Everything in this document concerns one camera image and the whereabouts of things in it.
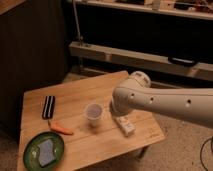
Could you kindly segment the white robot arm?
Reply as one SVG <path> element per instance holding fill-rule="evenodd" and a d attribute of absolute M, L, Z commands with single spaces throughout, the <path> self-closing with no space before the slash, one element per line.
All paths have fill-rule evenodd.
<path fill-rule="evenodd" d="M 137 109 L 213 128 L 213 88 L 151 88 L 150 78 L 135 71 L 114 88 L 110 109 L 117 117 Z"/>

